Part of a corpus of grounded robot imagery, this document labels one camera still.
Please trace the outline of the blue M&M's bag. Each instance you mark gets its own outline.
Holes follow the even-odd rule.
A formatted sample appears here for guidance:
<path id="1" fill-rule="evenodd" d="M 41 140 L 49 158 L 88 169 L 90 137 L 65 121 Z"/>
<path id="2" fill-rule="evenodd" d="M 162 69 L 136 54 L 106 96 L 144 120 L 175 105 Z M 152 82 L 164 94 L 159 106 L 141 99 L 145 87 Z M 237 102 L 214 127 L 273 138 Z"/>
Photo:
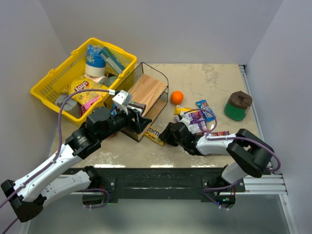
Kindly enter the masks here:
<path id="1" fill-rule="evenodd" d="M 115 116 L 117 114 L 117 106 L 115 104 L 113 104 L 110 113 L 112 116 Z"/>
<path id="2" fill-rule="evenodd" d="M 215 120 L 215 114 L 211 110 L 205 99 L 197 101 L 196 105 L 203 111 L 203 114 L 207 122 Z"/>

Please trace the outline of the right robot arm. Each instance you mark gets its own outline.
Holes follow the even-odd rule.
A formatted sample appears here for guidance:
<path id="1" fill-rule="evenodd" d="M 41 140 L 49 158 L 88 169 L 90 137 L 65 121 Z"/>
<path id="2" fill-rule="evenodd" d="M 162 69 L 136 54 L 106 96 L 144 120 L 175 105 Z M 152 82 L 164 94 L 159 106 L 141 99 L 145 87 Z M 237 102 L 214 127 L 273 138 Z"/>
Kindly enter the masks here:
<path id="1" fill-rule="evenodd" d="M 193 156 L 230 155 L 234 163 L 225 166 L 212 182 L 213 186 L 233 184 L 246 176 L 260 178 L 273 156 L 273 149 L 246 129 L 217 137 L 193 134 L 184 123 L 170 122 L 159 139 L 171 146 L 180 146 Z"/>

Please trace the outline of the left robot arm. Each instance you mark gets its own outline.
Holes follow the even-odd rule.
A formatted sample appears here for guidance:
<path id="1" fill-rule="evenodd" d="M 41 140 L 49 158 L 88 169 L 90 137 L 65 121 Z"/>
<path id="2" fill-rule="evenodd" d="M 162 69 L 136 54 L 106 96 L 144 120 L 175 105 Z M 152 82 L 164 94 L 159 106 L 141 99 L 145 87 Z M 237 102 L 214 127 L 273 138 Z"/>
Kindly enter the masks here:
<path id="1" fill-rule="evenodd" d="M 64 182 L 55 180 L 97 151 L 101 142 L 114 133 L 129 128 L 140 134 L 151 122 L 137 110 L 128 109 L 112 115 L 106 107 L 96 108 L 50 158 L 26 176 L 1 184 L 18 220 L 27 222 L 33 219 L 49 203 L 72 192 L 99 188 L 101 177 L 92 166 L 85 167 Z"/>

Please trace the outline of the yellow M&M's bag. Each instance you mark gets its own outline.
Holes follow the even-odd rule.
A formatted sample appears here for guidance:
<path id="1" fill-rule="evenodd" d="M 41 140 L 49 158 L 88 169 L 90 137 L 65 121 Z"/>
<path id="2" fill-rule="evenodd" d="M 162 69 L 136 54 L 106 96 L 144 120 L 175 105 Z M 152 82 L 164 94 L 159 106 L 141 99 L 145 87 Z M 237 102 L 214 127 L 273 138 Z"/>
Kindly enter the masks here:
<path id="1" fill-rule="evenodd" d="M 144 133 L 144 136 L 151 139 L 153 142 L 163 146 L 165 144 L 164 141 L 159 139 L 160 132 L 151 126 L 147 128 L 147 130 Z"/>

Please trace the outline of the brown chocolate bag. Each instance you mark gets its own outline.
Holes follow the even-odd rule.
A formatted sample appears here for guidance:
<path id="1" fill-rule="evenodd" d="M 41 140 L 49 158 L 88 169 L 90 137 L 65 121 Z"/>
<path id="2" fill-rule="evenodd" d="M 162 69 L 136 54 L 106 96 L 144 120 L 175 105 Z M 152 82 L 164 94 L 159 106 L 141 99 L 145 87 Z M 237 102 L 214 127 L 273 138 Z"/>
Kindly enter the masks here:
<path id="1" fill-rule="evenodd" d="M 137 110 L 140 114 L 143 114 L 145 109 L 146 109 L 146 104 L 131 101 L 128 104 L 128 107 L 133 109 L 133 110 Z"/>

